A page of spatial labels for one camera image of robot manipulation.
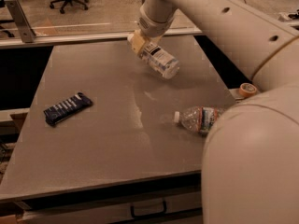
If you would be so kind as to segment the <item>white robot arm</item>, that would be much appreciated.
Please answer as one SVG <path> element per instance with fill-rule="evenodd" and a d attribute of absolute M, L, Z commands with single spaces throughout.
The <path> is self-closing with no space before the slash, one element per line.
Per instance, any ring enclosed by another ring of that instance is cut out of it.
<path fill-rule="evenodd" d="M 238 0 L 145 0 L 143 35 L 163 35 L 177 10 L 259 89 L 208 133 L 204 223 L 299 224 L 299 32 Z"/>

